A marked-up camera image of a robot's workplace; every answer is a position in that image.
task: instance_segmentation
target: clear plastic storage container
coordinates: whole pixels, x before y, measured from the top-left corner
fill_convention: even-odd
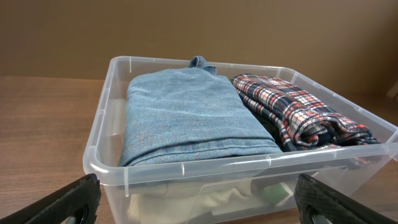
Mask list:
[[[296,207],[301,173],[351,195],[390,159],[398,128],[295,70],[212,63],[228,78],[241,73],[279,77],[307,90],[342,115],[365,124],[383,144],[317,149],[132,167],[117,167],[126,127],[126,94],[136,76],[183,68],[188,60],[112,59],[83,156],[86,174],[104,185],[115,222],[218,223]]]

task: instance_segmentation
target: dark object in background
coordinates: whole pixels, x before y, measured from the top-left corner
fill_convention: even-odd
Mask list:
[[[307,174],[294,192],[301,224],[397,224]]]
[[[0,220],[0,224],[69,223],[93,224],[101,198],[100,182],[88,174]]]

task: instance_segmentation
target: plaid shirt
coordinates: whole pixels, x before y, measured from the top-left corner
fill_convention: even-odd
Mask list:
[[[378,143],[365,125],[280,78],[242,74],[233,85],[246,105],[278,128],[284,151]]]

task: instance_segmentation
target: red and black plaid garment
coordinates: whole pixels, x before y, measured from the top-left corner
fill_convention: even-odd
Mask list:
[[[246,105],[277,127],[284,151],[379,143],[365,125],[280,78],[242,74],[233,85]]]

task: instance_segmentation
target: beige cloth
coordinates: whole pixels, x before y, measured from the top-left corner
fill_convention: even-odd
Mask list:
[[[251,180],[240,182],[177,182],[132,190],[127,215],[141,224],[179,224],[229,202],[251,198]]]

